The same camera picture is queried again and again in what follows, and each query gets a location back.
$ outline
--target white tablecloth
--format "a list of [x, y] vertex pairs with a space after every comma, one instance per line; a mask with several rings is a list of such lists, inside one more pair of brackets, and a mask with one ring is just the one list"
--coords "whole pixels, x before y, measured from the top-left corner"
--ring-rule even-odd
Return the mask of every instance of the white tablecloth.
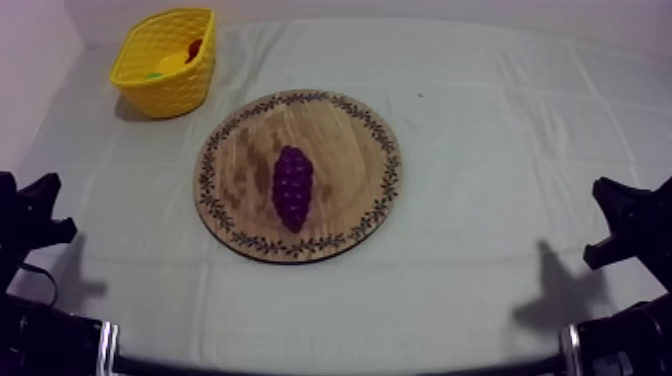
[[[275, 372], [457, 369], [551, 353], [562, 325], [662, 292], [636, 261], [590, 273], [581, 257], [608, 233], [596, 178], [657, 188], [672, 174], [669, 62], [411, 19], [232, 25], [217, 48], [207, 101], [165, 121], [118, 100], [119, 46], [85, 51], [19, 173], [58, 172], [55, 215], [81, 231], [29, 260], [57, 275], [62, 309], [121, 325], [124, 353]], [[208, 233], [192, 174], [228, 113], [295, 88], [379, 112], [403, 194], [351, 252], [266, 265]], [[39, 277], [14, 287], [49, 293]]]

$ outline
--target wooden plate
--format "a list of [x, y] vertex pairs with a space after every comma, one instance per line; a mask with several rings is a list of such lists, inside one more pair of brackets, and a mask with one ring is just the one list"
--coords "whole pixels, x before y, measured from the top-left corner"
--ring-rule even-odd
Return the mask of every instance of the wooden plate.
[[[287, 230], [271, 200], [280, 149], [301, 148], [314, 166], [303, 229]], [[231, 114], [206, 140], [194, 196], [210, 232], [256, 260], [304, 263], [340, 254], [387, 217], [401, 186], [401, 155], [390, 127], [344, 95], [285, 91]]]

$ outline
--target purple grapes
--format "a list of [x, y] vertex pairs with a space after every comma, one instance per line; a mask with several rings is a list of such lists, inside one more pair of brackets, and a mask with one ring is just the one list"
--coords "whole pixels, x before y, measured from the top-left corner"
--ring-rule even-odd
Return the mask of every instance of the purple grapes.
[[298, 233], [310, 207], [313, 164], [299, 148], [285, 146], [273, 168], [273, 205], [289, 231]]

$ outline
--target yellow basket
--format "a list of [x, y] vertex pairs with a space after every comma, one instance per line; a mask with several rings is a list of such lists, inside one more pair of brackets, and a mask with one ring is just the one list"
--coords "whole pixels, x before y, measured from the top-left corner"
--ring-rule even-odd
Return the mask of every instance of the yellow basket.
[[[110, 81], [149, 117], [187, 113], [208, 94], [215, 65], [214, 30], [210, 9], [180, 8], [153, 15], [131, 29]], [[188, 63], [181, 60], [198, 39], [202, 42], [196, 57]]]

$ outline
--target red toy fruit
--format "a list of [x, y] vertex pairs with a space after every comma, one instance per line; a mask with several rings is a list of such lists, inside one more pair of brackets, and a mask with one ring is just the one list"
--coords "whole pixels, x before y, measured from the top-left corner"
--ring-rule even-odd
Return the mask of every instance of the red toy fruit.
[[185, 64], [194, 60], [196, 55], [198, 55], [198, 51], [201, 49], [201, 44], [203, 44], [202, 39], [196, 39], [195, 41], [191, 42], [191, 44], [189, 44], [189, 57], [187, 58], [187, 61], [184, 62]]

